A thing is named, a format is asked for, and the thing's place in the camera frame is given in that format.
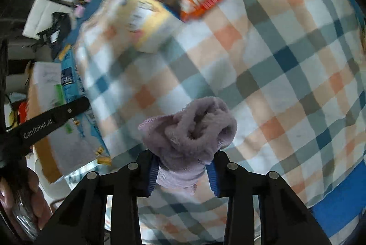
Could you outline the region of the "left hand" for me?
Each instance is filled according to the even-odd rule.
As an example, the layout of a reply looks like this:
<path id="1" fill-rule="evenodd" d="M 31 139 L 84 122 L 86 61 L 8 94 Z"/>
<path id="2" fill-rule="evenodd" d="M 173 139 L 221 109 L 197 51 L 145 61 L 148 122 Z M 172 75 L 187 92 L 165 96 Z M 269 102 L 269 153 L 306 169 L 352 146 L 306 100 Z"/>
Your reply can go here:
<path id="1" fill-rule="evenodd" d="M 39 187 L 38 176 L 25 163 L 1 170 L 1 205 L 21 240 L 35 241 L 52 212 Z"/>

